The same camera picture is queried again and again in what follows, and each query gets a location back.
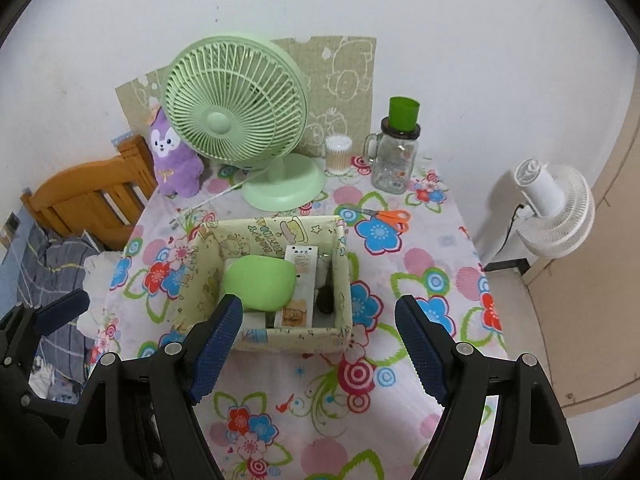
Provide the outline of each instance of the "black cord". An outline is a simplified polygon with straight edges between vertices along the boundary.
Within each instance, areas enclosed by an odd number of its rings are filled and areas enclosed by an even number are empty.
[[[495,253],[496,255],[498,255],[500,251],[504,249],[504,246],[507,244],[507,240],[509,239],[509,235],[511,234],[511,228],[513,227],[513,223],[516,221],[516,213],[518,212],[518,209],[524,209],[524,206],[522,204],[518,204],[517,208],[514,209],[513,215],[511,215],[511,223],[509,224],[507,235],[504,237],[504,243],[502,244],[502,247],[498,249],[498,252]]]

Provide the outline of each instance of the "orange scissors handle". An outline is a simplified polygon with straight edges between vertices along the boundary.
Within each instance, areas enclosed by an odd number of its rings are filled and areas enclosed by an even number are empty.
[[[390,225],[398,233],[405,233],[409,230],[409,220],[411,215],[404,209],[394,211],[378,211],[375,215],[385,224]]]

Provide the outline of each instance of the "green fan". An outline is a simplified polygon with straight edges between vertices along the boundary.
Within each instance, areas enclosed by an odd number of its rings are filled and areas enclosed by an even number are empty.
[[[162,104],[178,135],[201,155],[252,173],[247,202],[285,211],[311,202],[325,176],[291,153],[305,129],[301,70],[276,44],[226,34],[192,44],[168,67]]]

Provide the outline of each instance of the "floor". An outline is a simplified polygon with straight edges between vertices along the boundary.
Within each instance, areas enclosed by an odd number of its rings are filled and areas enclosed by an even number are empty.
[[[509,359],[528,352],[535,355],[551,380],[545,341],[529,291],[516,269],[494,270],[486,274],[494,297],[495,311],[500,317],[504,343]]]

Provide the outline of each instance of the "glass jar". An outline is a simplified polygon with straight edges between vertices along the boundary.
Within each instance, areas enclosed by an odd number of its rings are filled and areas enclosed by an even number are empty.
[[[381,128],[382,133],[367,136],[362,156],[372,166],[371,181],[375,187],[388,193],[402,194],[407,190],[414,170],[420,124],[416,124],[412,132],[401,132],[389,126],[385,117]],[[376,147],[371,156],[369,146],[373,139],[376,139]]]

